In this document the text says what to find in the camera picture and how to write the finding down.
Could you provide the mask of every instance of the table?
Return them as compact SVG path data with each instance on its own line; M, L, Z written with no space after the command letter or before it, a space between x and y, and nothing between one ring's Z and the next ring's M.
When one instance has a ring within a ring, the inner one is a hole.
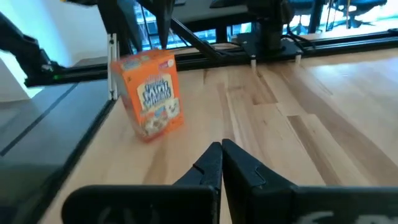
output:
M172 184L223 138L299 185L398 185L397 53L259 65L260 77L249 66L180 72L185 124L149 144L118 101L41 223L61 223L84 185ZM231 223L224 194L221 223Z

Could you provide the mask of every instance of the orange cereal box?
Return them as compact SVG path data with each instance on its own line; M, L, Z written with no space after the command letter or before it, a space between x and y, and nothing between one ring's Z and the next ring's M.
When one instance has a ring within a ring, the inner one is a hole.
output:
M120 97L136 134L150 141L183 124L172 52L149 50L112 64Z

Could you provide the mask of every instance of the cereal box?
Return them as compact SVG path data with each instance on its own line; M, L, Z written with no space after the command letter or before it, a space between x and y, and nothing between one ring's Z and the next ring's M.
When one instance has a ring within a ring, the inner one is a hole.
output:
M120 97L136 134L145 141L183 123L174 55L149 50L112 64Z

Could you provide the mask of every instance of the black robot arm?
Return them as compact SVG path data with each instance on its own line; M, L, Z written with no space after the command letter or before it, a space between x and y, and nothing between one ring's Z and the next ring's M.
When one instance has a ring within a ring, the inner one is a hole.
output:
M13 54L29 77L49 74L63 68L49 59L36 39L23 34L1 12L0 34L0 50Z

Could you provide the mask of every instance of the wood grain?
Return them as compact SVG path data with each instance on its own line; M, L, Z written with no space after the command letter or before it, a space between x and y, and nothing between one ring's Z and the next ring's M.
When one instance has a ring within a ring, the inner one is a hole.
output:
M185 124L145 144L119 101L42 223L75 189L172 184L213 141L233 139L300 185L398 185L398 50L180 72ZM225 194L221 223L230 223Z

